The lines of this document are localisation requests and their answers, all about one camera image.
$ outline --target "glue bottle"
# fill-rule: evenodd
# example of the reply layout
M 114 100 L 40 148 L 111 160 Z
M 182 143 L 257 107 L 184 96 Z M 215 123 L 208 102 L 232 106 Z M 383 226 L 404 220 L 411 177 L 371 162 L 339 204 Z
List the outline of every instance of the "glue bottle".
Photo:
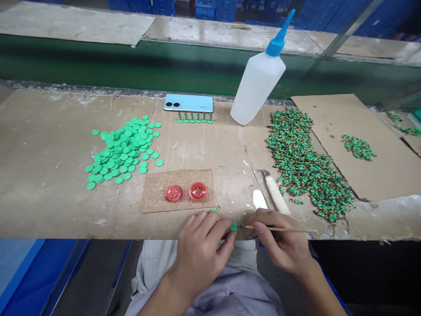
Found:
M 230 113 L 231 117 L 241 125 L 250 123 L 256 116 L 285 71 L 285 64 L 279 55 L 285 46 L 286 30 L 294 13 L 295 9 L 292 9 L 282 29 L 270 41 L 266 51 L 251 57 L 247 62 Z

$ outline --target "red cup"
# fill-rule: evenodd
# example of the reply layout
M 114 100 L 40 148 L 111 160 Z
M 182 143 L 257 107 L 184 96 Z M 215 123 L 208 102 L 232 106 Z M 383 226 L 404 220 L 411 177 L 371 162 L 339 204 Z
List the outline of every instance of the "red cup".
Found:
M 204 183 L 195 182 L 190 187 L 189 195 L 196 202 L 203 201 L 207 196 L 207 187 Z
M 170 203 L 177 203 L 183 197 L 183 190 L 180 186 L 169 186 L 165 190 L 165 199 Z

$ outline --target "workbench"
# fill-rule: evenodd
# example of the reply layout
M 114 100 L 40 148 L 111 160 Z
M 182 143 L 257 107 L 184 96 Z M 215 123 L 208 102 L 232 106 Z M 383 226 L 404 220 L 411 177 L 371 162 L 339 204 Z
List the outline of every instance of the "workbench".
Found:
M 153 141 L 164 165 L 148 172 L 211 169 L 218 213 L 244 224 L 255 212 L 254 190 L 274 208 L 262 169 L 274 178 L 277 169 L 267 148 L 270 113 L 264 105 L 256 118 L 240 126 L 229 115 L 231 104 L 214 102 L 214 123 L 178 123 L 177 113 L 163 111 L 164 94 L 92 95 L 18 89 L 0 106 L 0 237 L 176 239 L 190 214 L 201 209 L 140 213 L 145 175 L 86 189 L 85 167 L 105 144 L 92 130 L 121 128 L 132 117 L 148 115 L 160 122 Z M 324 150 L 313 137 L 316 151 Z M 313 213 L 307 195 L 303 205 L 289 202 L 292 216 L 304 228 L 317 229 L 314 239 L 400 240 L 421 237 L 421 197 L 356 201 L 356 209 L 336 226 Z M 238 238 L 249 237 L 239 230 Z

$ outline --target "wooden handle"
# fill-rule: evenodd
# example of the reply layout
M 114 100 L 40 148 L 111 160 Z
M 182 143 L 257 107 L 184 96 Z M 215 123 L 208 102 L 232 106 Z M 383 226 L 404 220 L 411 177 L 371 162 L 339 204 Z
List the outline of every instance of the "wooden handle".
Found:
M 278 189 L 278 186 L 273 180 L 272 176 L 265 177 L 266 185 L 268 186 L 269 192 L 272 196 L 272 200 L 275 203 L 278 212 L 285 215 L 291 215 L 291 212 L 288 209 L 288 206 L 285 203 L 284 197 L 282 196 L 281 192 Z
M 254 229 L 253 226 L 245 225 L 247 229 Z M 268 227 L 269 230 L 273 231 L 282 231 L 282 232 L 291 232 L 291 233 L 318 233 L 317 230 L 307 230 L 307 229 L 300 229 L 300 228 L 278 228 L 278 227 Z

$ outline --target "metal pole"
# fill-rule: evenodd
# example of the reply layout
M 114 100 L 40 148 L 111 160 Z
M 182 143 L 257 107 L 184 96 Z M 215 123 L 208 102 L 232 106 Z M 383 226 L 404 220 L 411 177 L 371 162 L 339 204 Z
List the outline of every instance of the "metal pole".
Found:
M 371 0 L 361 8 L 360 12 L 348 23 L 347 26 L 335 37 L 321 56 L 332 57 L 339 48 L 351 37 L 352 34 L 364 23 L 371 13 L 383 2 L 383 0 Z

